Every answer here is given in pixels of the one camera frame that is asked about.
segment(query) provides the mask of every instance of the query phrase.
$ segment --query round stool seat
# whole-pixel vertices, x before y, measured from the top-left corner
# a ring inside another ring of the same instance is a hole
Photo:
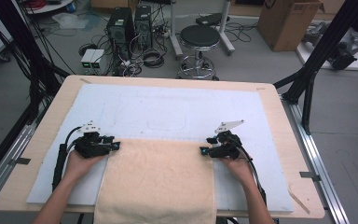
[[[187,26],[180,37],[184,46],[196,50],[212,49],[220,40],[219,32],[207,25]]]

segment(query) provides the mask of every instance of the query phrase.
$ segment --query computer tower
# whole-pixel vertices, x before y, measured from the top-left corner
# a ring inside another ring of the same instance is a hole
[[[138,49],[153,48],[152,33],[152,9],[149,6],[138,6],[135,11],[135,31],[137,37]]]
[[[135,38],[131,9],[115,7],[106,25],[106,30],[112,49],[119,50],[120,57],[125,57],[123,60],[131,59],[135,47],[135,43],[131,44]]]

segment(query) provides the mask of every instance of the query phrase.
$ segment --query cardboard box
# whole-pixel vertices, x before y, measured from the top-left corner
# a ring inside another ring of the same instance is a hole
[[[91,7],[104,12],[115,7],[130,7],[134,12],[138,2],[139,0],[91,0]]]
[[[266,0],[257,29],[273,51],[296,50],[320,0]]]

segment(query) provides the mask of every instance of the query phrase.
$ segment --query aluminum rail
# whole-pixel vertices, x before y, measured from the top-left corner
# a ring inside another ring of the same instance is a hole
[[[344,211],[344,208],[341,204],[341,201],[338,198],[336,190],[334,189],[333,183],[330,180],[330,177],[324,167],[324,162],[322,161],[321,155],[319,154],[318,148],[313,141],[311,135],[308,135],[306,130],[301,124],[302,114],[301,109],[298,105],[290,105],[290,110],[294,117],[297,130],[301,136],[302,142],[304,144],[304,148],[306,149],[308,159],[312,165],[313,171],[316,175],[320,177],[320,181],[318,182],[324,197],[327,201],[329,210],[335,223],[337,224],[349,224],[347,215]]]
[[[36,124],[25,125],[18,138],[11,145],[6,156],[0,162],[0,189],[7,181],[8,176],[16,165],[16,160],[28,145],[36,129]]]

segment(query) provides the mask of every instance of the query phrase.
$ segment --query black vertical pole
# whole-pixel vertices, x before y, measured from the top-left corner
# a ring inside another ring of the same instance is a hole
[[[341,9],[330,23],[326,32],[322,36],[318,45],[313,50],[304,66],[290,77],[284,78],[274,83],[275,88],[280,88],[290,82],[293,82],[289,91],[282,95],[283,99],[296,104],[298,98],[305,91],[303,117],[301,123],[310,134],[310,106],[313,94],[314,79],[321,69],[324,62],[330,57],[331,53],[336,49],[337,44],[351,28],[351,25],[358,18],[358,0],[346,0]]]

